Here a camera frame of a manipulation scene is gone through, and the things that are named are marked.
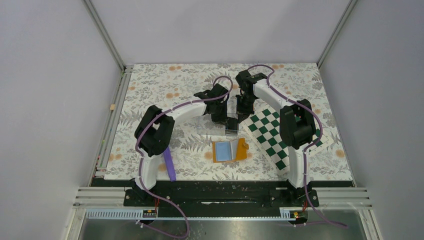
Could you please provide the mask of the black credit card stack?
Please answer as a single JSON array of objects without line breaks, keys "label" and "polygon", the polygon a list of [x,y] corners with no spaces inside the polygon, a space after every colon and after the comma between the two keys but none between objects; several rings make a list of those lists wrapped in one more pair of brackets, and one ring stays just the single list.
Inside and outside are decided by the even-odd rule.
[{"label": "black credit card stack", "polygon": [[237,118],[229,117],[225,122],[224,133],[226,136],[237,136],[239,131],[239,123]]}]

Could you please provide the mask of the orange leather card holder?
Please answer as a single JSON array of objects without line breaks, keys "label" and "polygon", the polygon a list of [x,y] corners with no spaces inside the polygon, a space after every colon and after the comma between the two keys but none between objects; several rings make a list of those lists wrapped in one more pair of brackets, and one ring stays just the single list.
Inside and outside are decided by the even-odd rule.
[{"label": "orange leather card holder", "polygon": [[250,146],[245,138],[231,141],[214,141],[212,143],[212,160],[214,163],[230,163],[248,158]]}]

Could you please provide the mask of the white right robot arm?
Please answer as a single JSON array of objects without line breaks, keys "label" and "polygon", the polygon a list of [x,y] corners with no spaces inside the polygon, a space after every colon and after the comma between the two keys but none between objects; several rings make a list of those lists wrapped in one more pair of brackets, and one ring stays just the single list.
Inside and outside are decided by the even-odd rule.
[{"label": "white right robot arm", "polygon": [[235,80],[240,88],[236,95],[236,114],[239,123],[255,113],[254,102],[261,99],[279,112],[279,135],[288,147],[288,182],[293,186],[287,191],[287,201],[293,206],[301,205],[307,194],[301,187],[310,182],[307,166],[307,149],[313,145],[316,134],[315,114],[307,99],[292,100],[271,85],[264,73],[250,74],[240,71]]}]

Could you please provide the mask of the clear acrylic card box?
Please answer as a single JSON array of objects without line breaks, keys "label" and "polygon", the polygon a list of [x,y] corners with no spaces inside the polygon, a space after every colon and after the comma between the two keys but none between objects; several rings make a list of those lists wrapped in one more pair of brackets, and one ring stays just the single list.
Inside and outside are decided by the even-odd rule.
[{"label": "clear acrylic card box", "polygon": [[[228,118],[236,118],[235,113],[228,113]],[[226,136],[226,137],[235,137],[236,135],[225,135],[225,124],[215,124],[212,122],[211,115],[199,116],[196,120],[196,132],[199,135],[208,135],[208,136]]]}]

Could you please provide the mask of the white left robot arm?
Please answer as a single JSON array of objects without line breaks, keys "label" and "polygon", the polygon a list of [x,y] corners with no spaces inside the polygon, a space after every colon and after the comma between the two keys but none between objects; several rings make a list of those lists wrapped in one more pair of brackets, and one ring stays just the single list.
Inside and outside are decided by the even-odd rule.
[{"label": "white left robot arm", "polygon": [[135,130],[135,150],[141,154],[135,184],[139,187],[136,199],[144,206],[155,200],[153,188],[157,182],[157,156],[169,146],[174,127],[192,118],[210,115],[215,124],[227,125],[227,101],[230,91],[216,83],[211,90],[195,93],[187,102],[168,110],[150,106]]}]

